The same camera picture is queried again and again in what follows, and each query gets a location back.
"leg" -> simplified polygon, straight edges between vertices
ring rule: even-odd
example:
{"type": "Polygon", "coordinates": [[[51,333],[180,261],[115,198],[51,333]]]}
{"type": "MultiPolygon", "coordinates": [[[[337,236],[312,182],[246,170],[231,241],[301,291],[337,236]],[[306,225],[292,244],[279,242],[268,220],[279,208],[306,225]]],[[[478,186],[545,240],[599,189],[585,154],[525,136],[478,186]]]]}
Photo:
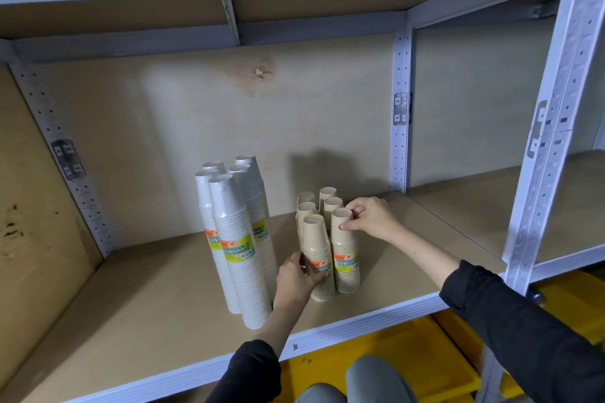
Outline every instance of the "leg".
{"type": "Polygon", "coordinates": [[[372,355],[358,358],[347,370],[347,398],[350,403],[418,403],[404,378],[372,355]]]}
{"type": "Polygon", "coordinates": [[[347,403],[347,397],[333,385],[319,383],[301,393],[295,403],[347,403]]]}

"metal shelf frame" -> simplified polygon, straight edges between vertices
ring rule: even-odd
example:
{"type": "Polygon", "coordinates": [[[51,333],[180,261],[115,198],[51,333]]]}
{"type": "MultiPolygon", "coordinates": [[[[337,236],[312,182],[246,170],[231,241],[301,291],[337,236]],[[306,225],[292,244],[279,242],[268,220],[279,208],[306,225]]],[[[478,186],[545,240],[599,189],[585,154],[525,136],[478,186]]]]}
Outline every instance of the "metal shelf frame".
{"type": "MultiPolygon", "coordinates": [[[[47,0],[0,0],[0,3],[47,0]]],[[[54,103],[36,73],[36,64],[91,58],[149,55],[212,48],[236,48],[291,41],[321,40],[394,33],[393,105],[391,110],[392,190],[405,192],[408,184],[412,125],[414,33],[435,26],[479,25],[541,19],[557,13],[556,4],[513,0],[429,0],[402,12],[380,12],[298,20],[265,21],[238,25],[232,0],[222,0],[226,24],[217,26],[157,29],[150,31],[68,35],[7,41],[0,39],[0,62],[10,65],[41,133],[53,153],[74,200],[92,235],[106,256],[119,248],[117,232],[104,219],[102,199],[95,196],[93,182],[84,168],[74,178],[65,169],[56,150],[57,141],[70,140],[54,103]],[[102,218],[102,222],[93,215],[102,218]],[[101,229],[95,227],[102,223],[101,229]]],[[[503,278],[519,292],[542,278],[605,259],[605,244],[535,264],[556,186],[563,168],[573,122],[602,24],[605,0],[561,0],[537,97],[533,127],[529,131],[521,175],[503,260],[508,264],[503,278]]],[[[598,148],[605,130],[601,125],[595,141],[598,148]]],[[[445,307],[437,293],[352,317],[289,338],[282,359],[311,352],[360,335],[431,314],[445,307]]],[[[222,376],[230,355],[193,364],[114,389],[83,396],[72,402],[146,402],[211,383],[222,376]]],[[[499,401],[502,368],[488,351],[483,369],[484,387],[477,401],[499,401]]]]}

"product label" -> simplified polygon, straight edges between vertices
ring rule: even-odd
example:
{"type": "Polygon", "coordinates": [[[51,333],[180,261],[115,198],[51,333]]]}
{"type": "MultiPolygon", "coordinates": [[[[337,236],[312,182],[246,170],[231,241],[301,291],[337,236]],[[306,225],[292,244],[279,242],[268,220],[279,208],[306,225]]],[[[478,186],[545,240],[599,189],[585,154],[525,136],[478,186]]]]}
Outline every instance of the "product label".
{"type": "Polygon", "coordinates": [[[261,219],[252,224],[254,239],[256,242],[262,242],[268,237],[267,219],[261,219]]]}
{"type": "Polygon", "coordinates": [[[321,271],[331,271],[332,270],[332,260],[322,260],[320,262],[308,262],[309,266],[313,269],[313,272],[321,272],[321,271]]]}
{"type": "Polygon", "coordinates": [[[357,252],[345,255],[334,254],[334,263],[339,272],[353,272],[359,265],[357,252]]]}
{"type": "Polygon", "coordinates": [[[250,234],[246,234],[243,238],[234,241],[221,240],[223,252],[228,262],[239,263],[245,262],[248,258],[254,255],[254,240],[250,234]]]}
{"type": "Polygon", "coordinates": [[[223,250],[217,230],[206,230],[206,237],[208,238],[208,244],[210,244],[212,250],[223,250]]]}

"black sleeve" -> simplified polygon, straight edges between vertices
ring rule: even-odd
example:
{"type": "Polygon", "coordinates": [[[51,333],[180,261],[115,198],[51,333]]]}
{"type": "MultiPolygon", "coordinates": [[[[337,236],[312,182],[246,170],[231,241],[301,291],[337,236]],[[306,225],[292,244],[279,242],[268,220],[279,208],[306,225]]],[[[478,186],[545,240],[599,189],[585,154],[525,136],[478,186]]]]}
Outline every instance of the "black sleeve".
{"type": "Polygon", "coordinates": [[[281,368],[275,352],[255,339],[239,346],[206,403],[268,403],[281,393],[281,368]]]}
{"type": "Polygon", "coordinates": [[[605,354],[497,275],[463,260],[439,295],[535,402],[605,402],[605,354]]]}

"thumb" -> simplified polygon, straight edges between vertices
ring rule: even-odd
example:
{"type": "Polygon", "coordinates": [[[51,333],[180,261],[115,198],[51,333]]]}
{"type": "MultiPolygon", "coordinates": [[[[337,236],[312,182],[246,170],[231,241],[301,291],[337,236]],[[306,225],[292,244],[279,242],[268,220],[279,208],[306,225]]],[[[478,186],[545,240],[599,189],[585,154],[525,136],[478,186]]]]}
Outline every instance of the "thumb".
{"type": "Polygon", "coordinates": [[[349,220],[348,222],[341,223],[338,228],[343,231],[356,231],[362,229],[362,219],[349,220]]]}
{"type": "Polygon", "coordinates": [[[328,277],[330,277],[330,271],[321,271],[310,274],[308,278],[311,279],[313,287],[315,288],[317,284],[323,282],[324,280],[327,280],[328,277]]]}

